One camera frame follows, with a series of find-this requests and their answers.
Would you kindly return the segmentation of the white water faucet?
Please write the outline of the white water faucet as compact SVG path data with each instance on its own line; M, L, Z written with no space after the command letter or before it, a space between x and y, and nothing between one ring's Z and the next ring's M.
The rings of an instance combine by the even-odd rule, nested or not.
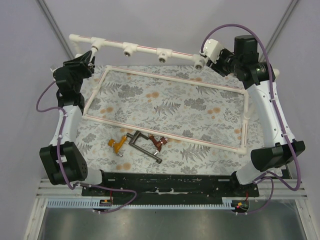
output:
M85 53L82 53L82 54L78 53L76 55L75 61L77 63L85 64L90 69L94 69L96 67L95 59L96 59L97 52L98 52L98 50L95 47L93 47L93 48L91 48L91 50L89 50Z

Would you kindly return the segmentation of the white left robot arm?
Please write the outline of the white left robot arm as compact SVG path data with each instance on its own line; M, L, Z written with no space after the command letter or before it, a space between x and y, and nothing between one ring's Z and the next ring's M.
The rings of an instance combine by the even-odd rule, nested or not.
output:
M103 182L103 172L89 168L76 146L76 136L85 109L81 93L83 81L95 72L92 48L74 59L65 61L53 71L52 85L57 86L56 99L59 120L49 145L42 147L39 156L52 185L94 186Z

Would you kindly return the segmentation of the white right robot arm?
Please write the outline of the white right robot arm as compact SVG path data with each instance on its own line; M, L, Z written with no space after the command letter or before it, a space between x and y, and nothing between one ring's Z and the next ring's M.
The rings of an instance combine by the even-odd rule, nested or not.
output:
M252 150L251 161L233 173L235 182L239 185L251 184L267 171L293 162L306 146L302 140L296 140L287 124L277 96L276 76L266 62L259 61L255 37L235 37L233 51L214 39L208 39L203 55L209 68L223 77L234 74L242 82L262 126L264 146Z

